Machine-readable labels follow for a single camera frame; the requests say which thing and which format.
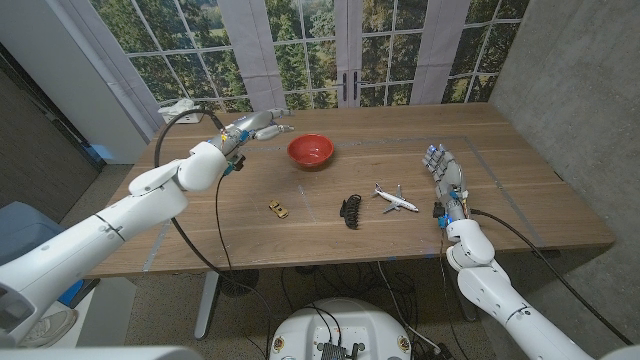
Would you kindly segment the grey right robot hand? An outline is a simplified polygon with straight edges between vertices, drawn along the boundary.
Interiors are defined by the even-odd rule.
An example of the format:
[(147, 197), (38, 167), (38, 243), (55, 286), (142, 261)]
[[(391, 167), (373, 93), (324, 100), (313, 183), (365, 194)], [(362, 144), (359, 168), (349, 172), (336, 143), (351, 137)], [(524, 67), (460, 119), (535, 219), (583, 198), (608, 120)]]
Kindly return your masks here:
[(466, 179), (454, 155), (443, 145), (430, 145), (422, 163), (436, 184), (437, 201), (432, 216), (439, 226), (444, 228), (451, 222), (468, 219)]

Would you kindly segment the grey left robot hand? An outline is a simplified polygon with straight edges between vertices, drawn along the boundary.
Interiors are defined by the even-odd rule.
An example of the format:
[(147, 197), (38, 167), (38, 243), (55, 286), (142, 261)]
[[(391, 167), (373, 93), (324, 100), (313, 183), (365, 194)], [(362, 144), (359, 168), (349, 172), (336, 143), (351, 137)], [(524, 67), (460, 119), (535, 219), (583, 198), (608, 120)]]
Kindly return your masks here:
[(281, 133), (292, 132), (295, 129), (294, 126), (276, 122), (279, 118), (291, 115), (292, 112), (284, 108), (274, 108), (245, 115), (227, 125), (220, 135), (216, 135), (210, 140), (210, 143), (225, 156), (230, 156), (251, 140), (266, 141)]

